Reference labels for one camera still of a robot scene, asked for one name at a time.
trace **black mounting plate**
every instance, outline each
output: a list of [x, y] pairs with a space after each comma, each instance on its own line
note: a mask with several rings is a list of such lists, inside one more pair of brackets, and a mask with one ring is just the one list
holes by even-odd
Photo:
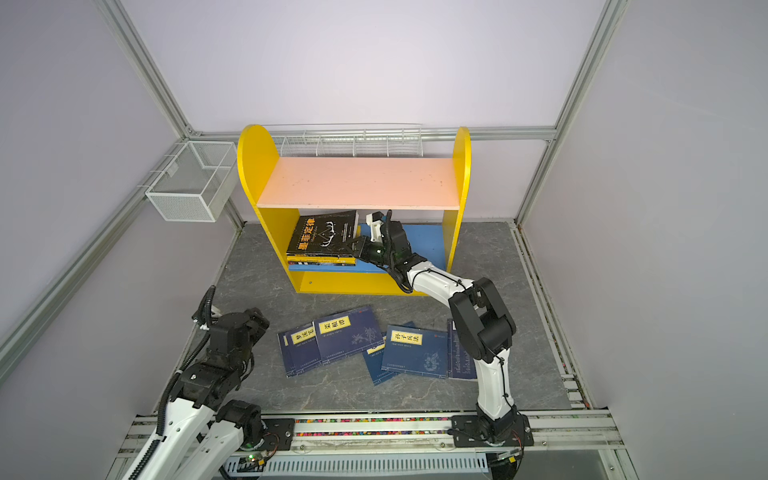
[[290, 444], [293, 441], [293, 427], [296, 424], [295, 419], [262, 419], [266, 425], [267, 433], [274, 435], [265, 435], [264, 443], [259, 445], [256, 450], [267, 450], [271, 452], [275, 449], [277, 442], [278, 450], [290, 450]]
[[[480, 428], [477, 415], [454, 415], [451, 417], [451, 428], [453, 429], [453, 444], [457, 447], [477, 447], [488, 445], [480, 440]], [[512, 430], [518, 434], [524, 447], [533, 445], [533, 434], [531, 433], [531, 424], [528, 417], [518, 413], [512, 423]], [[500, 446], [517, 447], [517, 438], [511, 435]]]

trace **bookshelf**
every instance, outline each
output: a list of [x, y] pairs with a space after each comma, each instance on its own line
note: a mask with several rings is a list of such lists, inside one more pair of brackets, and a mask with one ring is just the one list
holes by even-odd
[[300, 293], [405, 295], [381, 270], [338, 267], [321, 271], [333, 269], [289, 266], [285, 253], [300, 208], [443, 210], [441, 231], [435, 226], [413, 225], [406, 226], [406, 233], [410, 240], [415, 234], [412, 244], [425, 245], [430, 252], [426, 256], [433, 263], [451, 271], [471, 167], [472, 147], [466, 127], [456, 134], [453, 158], [281, 157], [269, 132], [260, 125], [246, 127], [237, 146], [240, 182]]

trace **hose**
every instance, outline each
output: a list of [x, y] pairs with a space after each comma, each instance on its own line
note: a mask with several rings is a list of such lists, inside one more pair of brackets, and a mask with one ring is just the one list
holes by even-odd
[[[211, 285], [208, 291], [203, 296], [203, 299], [200, 301], [200, 307], [197, 308], [197, 315], [198, 318], [200, 315], [200, 311], [202, 310], [202, 317], [205, 321], [205, 324], [208, 325], [210, 328], [211, 323], [213, 322], [213, 317], [210, 314], [210, 306], [214, 303], [214, 294], [216, 293], [216, 286]], [[168, 381], [168, 384], [165, 386], [165, 390], [163, 390], [163, 395], [160, 397], [160, 405], [157, 408], [157, 427], [155, 428], [155, 433], [159, 435], [160, 437], [163, 436], [165, 433], [165, 409], [168, 405], [168, 399], [170, 398], [170, 391], [174, 389], [174, 386], [176, 385], [176, 381], [178, 381], [179, 377], [181, 377], [181, 373], [189, 368], [189, 365], [195, 360], [195, 358], [200, 354], [200, 352], [205, 347], [205, 344], [208, 343], [208, 340], [210, 339], [210, 331], [205, 332], [205, 335], [203, 335], [203, 338], [200, 339], [200, 342], [197, 344], [196, 347], [194, 347], [194, 350], [189, 354], [189, 356], [184, 360], [184, 363], [181, 364], [181, 367], [174, 372], [174, 374], [171, 376], [170, 380]], [[141, 460], [138, 462], [138, 465], [136, 465], [136, 468], [131, 473], [131, 476], [128, 477], [128, 480], [136, 480], [139, 475], [141, 475], [141, 472], [144, 470], [144, 467], [147, 466], [150, 459], [152, 458], [152, 455], [154, 454], [154, 451], [157, 450], [157, 447], [160, 445], [160, 439], [152, 440], [152, 443], [149, 445], [149, 449], [144, 453], [144, 456], [141, 457]]]

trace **black book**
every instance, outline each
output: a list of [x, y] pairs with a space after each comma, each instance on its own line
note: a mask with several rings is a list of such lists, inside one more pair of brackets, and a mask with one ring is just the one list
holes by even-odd
[[355, 236], [357, 220], [357, 210], [302, 215], [286, 254], [288, 257], [352, 257], [346, 243]]

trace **robotic arm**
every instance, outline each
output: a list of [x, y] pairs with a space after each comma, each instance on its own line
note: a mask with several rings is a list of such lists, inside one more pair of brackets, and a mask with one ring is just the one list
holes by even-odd
[[368, 215], [371, 237], [352, 240], [353, 255], [385, 270], [403, 292], [426, 293], [451, 309], [459, 341], [478, 373], [477, 422], [473, 432], [462, 433], [490, 445], [514, 434], [522, 447], [528, 420], [515, 407], [507, 368], [517, 327], [504, 301], [491, 280], [460, 278], [413, 253], [402, 224], [391, 217], [391, 210]]

